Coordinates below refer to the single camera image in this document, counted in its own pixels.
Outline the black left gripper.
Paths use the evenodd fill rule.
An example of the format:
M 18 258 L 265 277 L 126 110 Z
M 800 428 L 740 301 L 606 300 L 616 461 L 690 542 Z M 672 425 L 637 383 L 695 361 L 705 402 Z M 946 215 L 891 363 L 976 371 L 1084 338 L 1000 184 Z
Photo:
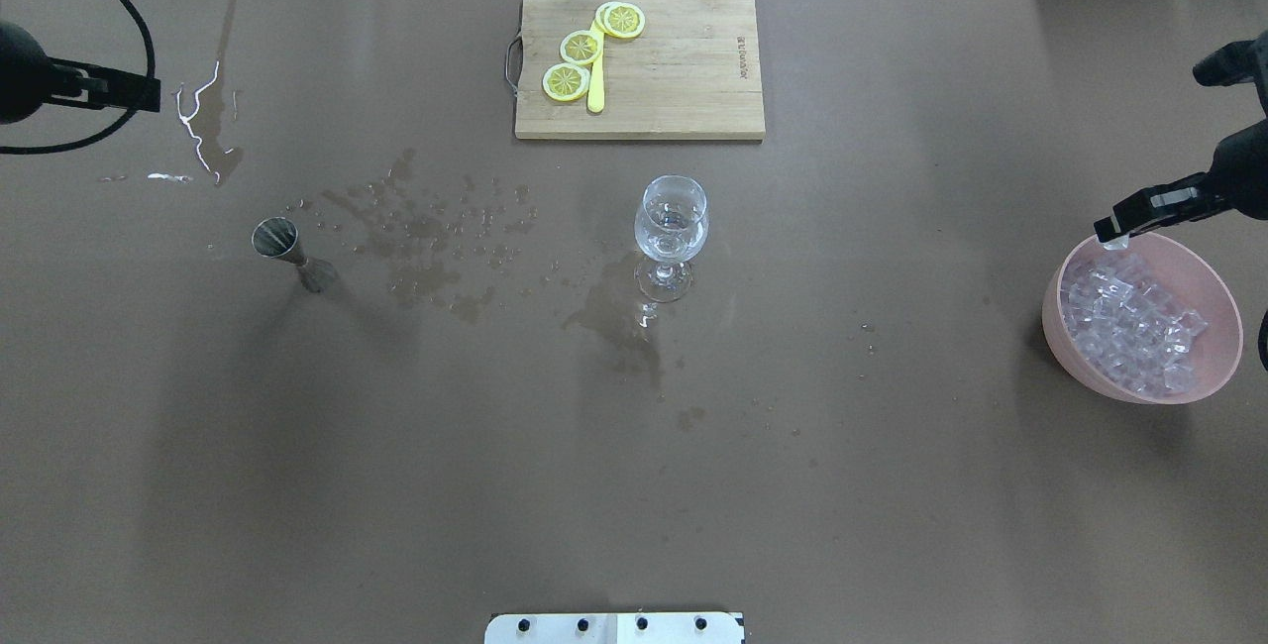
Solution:
M 51 103 L 85 110 L 161 112 L 161 81 L 119 68 L 49 56 L 23 27 L 1 22 L 1 126 Z

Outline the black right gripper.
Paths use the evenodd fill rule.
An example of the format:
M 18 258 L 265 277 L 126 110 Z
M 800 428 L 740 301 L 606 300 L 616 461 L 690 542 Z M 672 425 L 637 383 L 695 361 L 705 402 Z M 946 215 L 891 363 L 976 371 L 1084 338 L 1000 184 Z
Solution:
M 1224 210 L 1267 221 L 1265 119 L 1219 139 L 1208 174 L 1137 189 L 1115 203 L 1093 229 L 1098 242 L 1115 243 Z

